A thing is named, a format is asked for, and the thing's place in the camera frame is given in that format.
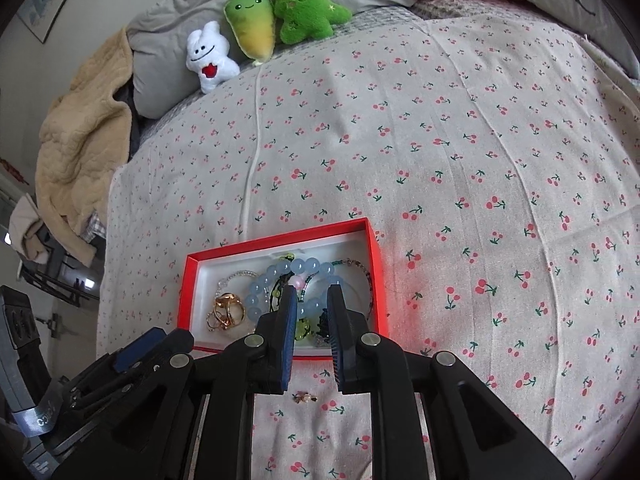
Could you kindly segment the gold ring cluster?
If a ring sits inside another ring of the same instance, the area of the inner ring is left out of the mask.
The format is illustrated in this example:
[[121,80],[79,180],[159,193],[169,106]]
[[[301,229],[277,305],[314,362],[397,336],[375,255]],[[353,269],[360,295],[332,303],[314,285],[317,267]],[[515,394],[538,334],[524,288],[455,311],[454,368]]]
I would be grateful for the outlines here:
[[225,292],[214,300],[212,310],[207,313],[206,326],[214,330],[231,330],[240,326],[246,317],[242,299],[232,292]]

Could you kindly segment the small gold earring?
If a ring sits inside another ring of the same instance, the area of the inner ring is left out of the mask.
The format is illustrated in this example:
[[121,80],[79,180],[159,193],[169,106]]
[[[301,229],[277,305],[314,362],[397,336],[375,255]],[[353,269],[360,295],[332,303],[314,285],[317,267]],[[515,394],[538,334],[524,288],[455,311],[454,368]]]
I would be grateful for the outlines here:
[[308,391],[297,391],[296,393],[292,394],[292,398],[296,404],[316,402],[318,400],[318,398],[314,394]]

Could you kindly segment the red jewelry box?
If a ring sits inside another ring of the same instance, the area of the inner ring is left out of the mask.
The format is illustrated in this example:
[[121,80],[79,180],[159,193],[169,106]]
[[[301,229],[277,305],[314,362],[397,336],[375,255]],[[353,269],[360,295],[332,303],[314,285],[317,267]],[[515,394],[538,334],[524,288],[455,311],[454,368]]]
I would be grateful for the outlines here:
[[[186,258],[177,325],[188,330],[200,351],[221,352],[254,332],[259,318],[278,310],[286,285],[297,295],[293,356],[325,360],[329,344],[318,344],[319,316],[328,288],[340,285],[346,307],[361,312],[369,330],[387,335],[387,309],[380,248],[367,218],[287,232]],[[231,330],[206,326],[214,300],[225,292],[242,299],[244,322]]]

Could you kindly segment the beige fleece blanket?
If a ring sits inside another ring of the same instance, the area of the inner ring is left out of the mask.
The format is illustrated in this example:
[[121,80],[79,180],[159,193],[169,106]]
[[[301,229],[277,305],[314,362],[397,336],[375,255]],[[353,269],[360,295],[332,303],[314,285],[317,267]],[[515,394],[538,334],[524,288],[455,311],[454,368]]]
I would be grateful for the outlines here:
[[111,180],[129,156],[132,113],[114,94],[132,76],[126,30],[108,38],[50,106],[40,128],[35,190],[40,217],[66,252],[90,266],[96,248],[81,233],[106,220]]

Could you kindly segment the grey pillow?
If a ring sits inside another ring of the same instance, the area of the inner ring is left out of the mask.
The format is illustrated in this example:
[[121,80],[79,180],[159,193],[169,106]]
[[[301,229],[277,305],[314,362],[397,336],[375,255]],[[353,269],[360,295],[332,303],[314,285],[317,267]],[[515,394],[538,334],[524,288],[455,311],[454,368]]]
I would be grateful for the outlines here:
[[[359,13],[377,6],[413,6],[416,0],[333,0]],[[230,42],[230,58],[245,61],[224,18],[227,0],[163,0],[137,15],[127,36],[134,54],[134,106],[149,119],[158,119],[200,88],[198,76],[186,68],[190,32],[210,22]]]

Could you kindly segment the white bunny plush toy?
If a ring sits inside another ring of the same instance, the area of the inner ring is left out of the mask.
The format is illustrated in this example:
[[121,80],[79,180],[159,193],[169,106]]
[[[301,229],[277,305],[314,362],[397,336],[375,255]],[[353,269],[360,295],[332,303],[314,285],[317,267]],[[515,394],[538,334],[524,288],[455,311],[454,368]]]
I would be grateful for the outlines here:
[[230,44],[217,21],[207,22],[186,40],[186,68],[198,75],[201,92],[212,92],[223,82],[239,76],[240,66],[229,58]]

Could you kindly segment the yellow green carrot plush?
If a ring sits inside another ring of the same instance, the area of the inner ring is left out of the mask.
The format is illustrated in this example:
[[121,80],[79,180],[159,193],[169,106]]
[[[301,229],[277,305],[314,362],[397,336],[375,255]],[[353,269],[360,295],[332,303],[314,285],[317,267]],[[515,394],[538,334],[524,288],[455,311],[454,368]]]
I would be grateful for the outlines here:
[[228,0],[224,17],[247,58],[255,65],[270,60],[276,46],[276,17],[271,0]]

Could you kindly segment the green tree plush toy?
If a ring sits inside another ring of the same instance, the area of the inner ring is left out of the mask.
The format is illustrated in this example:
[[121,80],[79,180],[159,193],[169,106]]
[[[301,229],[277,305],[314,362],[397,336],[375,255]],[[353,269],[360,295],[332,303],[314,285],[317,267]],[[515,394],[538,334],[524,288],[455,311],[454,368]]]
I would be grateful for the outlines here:
[[273,12],[282,21],[280,39],[288,46],[329,38],[334,25],[352,19],[352,11],[333,0],[274,0]]

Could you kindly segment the deer print pillow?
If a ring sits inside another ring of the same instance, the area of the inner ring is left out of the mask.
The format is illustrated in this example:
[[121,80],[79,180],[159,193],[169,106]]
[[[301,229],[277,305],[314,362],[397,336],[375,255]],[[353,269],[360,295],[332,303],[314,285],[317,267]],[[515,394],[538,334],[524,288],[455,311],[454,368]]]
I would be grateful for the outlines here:
[[639,78],[639,61],[623,29],[603,0],[527,0],[597,44],[631,78]]

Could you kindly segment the framed wall picture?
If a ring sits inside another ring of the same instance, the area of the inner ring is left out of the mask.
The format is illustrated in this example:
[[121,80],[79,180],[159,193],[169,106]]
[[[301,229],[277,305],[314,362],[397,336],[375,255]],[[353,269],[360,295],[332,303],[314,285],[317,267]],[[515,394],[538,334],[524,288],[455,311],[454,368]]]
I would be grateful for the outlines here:
[[40,44],[44,44],[67,0],[25,0],[17,16]]

